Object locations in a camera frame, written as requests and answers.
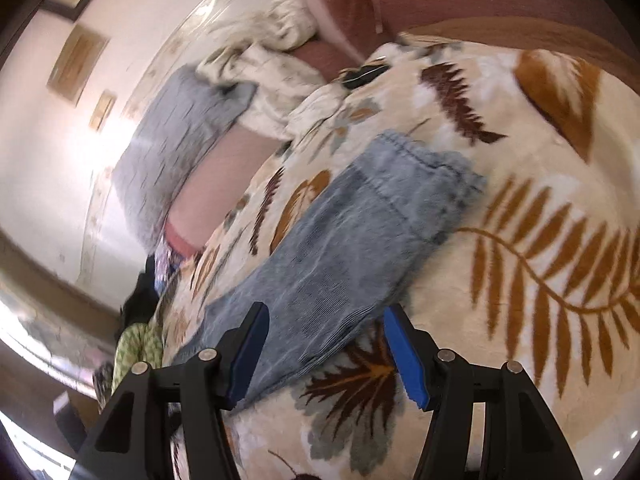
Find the floral blanket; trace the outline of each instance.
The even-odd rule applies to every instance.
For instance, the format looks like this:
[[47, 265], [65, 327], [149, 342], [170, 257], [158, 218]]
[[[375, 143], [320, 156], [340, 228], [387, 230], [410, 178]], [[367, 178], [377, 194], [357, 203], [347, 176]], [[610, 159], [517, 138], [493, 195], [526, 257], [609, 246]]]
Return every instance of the floral blanket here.
[[[470, 362], [520, 361], [586, 474], [581, 443], [640, 386], [640, 98], [561, 54], [404, 40], [423, 49], [405, 48], [272, 156], [202, 257], [183, 264], [156, 319], [164, 364], [203, 306], [268, 258], [328, 183], [393, 128], [462, 152], [488, 181], [415, 277], [405, 310]], [[482, 413], [476, 406], [470, 466]], [[408, 479], [430, 416], [407, 399], [376, 323], [304, 380], [229, 416], [226, 431], [243, 478]], [[174, 463], [186, 480], [179, 436]]]

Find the gray pillow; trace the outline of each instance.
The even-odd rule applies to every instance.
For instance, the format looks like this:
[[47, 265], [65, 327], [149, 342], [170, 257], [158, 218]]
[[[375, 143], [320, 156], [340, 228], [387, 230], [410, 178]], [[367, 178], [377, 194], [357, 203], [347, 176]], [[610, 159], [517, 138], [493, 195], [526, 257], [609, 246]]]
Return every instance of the gray pillow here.
[[111, 177], [127, 225], [148, 254], [191, 170], [248, 108], [255, 88], [212, 86], [183, 66], [151, 103]]

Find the pink pillow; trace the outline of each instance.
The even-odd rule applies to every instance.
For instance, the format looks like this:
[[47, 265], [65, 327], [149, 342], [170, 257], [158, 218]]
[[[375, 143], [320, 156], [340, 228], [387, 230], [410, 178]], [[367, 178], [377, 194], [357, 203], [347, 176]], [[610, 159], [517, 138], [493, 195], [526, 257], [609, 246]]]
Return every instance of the pink pillow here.
[[306, 0], [318, 22], [322, 40], [333, 43], [358, 65], [381, 44], [391, 41], [385, 32], [378, 0]]
[[353, 66], [349, 56], [335, 45], [322, 40], [309, 40], [290, 54], [318, 70], [329, 83], [340, 75], [340, 70]]
[[242, 198], [254, 174], [281, 145], [280, 140], [234, 124], [191, 172], [172, 203], [169, 227], [165, 226], [172, 248], [180, 253], [184, 248], [203, 247]]

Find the white wall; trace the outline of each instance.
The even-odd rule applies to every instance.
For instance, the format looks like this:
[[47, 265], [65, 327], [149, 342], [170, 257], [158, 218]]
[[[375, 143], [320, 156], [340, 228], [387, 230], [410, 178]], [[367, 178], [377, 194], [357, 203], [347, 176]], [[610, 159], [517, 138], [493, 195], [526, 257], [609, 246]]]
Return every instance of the white wall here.
[[[110, 41], [78, 106], [46, 88], [73, 24], [39, 11], [0, 72], [0, 226], [47, 269], [76, 284], [94, 178], [122, 152], [135, 124], [123, 106], [167, 37], [201, 0], [93, 0], [79, 23]], [[88, 128], [104, 90], [116, 93], [100, 134]], [[94, 272], [81, 285], [119, 308], [145, 254], [124, 225], [114, 193], [108, 199]]]

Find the green patterned fabric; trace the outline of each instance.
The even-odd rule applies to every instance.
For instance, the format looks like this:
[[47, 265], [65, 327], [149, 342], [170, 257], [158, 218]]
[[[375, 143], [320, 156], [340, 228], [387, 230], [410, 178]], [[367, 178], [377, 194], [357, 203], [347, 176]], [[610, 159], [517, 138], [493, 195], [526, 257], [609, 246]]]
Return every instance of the green patterned fabric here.
[[128, 326], [118, 340], [111, 393], [138, 361], [145, 361], [152, 368], [162, 366], [162, 338], [158, 326], [153, 323], [134, 323]]

